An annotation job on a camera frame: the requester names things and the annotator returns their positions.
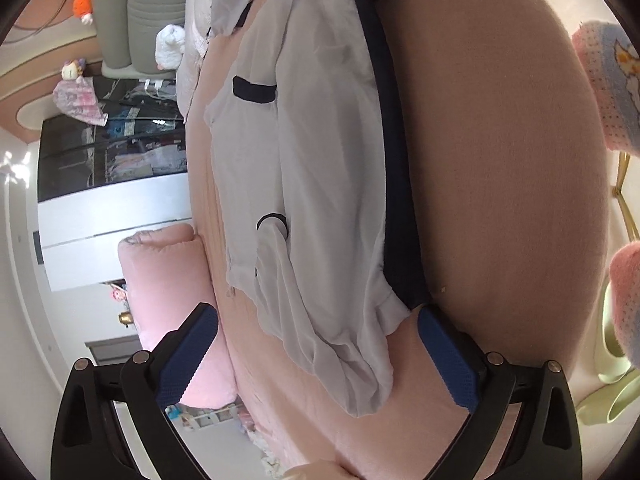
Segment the gray headboard cushion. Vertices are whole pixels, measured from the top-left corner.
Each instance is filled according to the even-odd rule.
[[[127,0],[92,0],[92,3],[104,62],[111,68],[129,66]]]
[[[138,72],[158,73],[156,35],[169,23],[184,25],[185,1],[127,0],[129,53]]]

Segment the silver bolt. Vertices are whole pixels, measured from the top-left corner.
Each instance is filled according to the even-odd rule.
[[[500,366],[504,362],[504,357],[498,352],[489,352],[486,355],[486,360],[494,366]]]
[[[75,362],[74,368],[78,371],[81,371],[87,368],[88,365],[89,365],[89,359],[87,359],[86,357],[83,357],[81,359],[78,359],[78,361]]]
[[[133,362],[135,362],[135,364],[137,365],[141,365],[142,363],[146,363],[147,361],[149,361],[150,357],[151,354],[149,352],[147,352],[146,350],[140,350],[139,352],[133,354]]]
[[[546,367],[555,374],[559,374],[562,371],[562,367],[560,366],[560,363],[558,361],[549,361],[546,364]]]

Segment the cabinet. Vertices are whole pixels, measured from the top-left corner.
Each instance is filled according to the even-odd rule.
[[[51,290],[121,279],[120,240],[191,218],[175,102],[135,80],[96,77],[94,86],[105,126],[65,115],[42,125],[38,224]]]

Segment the brown bed sheet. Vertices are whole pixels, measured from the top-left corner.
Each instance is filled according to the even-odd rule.
[[[239,391],[286,465],[337,460],[367,480],[418,480],[466,411],[424,351],[415,313],[388,338],[390,399],[377,414],[352,418],[226,283],[203,112],[263,2],[243,30],[211,41],[187,121],[193,219]],[[432,291],[484,350],[527,365],[553,358],[570,370],[602,279],[607,189],[598,112],[567,34],[544,0],[381,0],[379,8]],[[508,433],[480,478],[495,468]]]

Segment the cartoon print on sock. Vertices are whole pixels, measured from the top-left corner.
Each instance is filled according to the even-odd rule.
[[[616,41],[615,49],[616,61],[626,76],[626,89],[636,105],[640,122],[640,57],[638,57],[638,51],[631,44],[628,48],[624,48],[619,41]]]

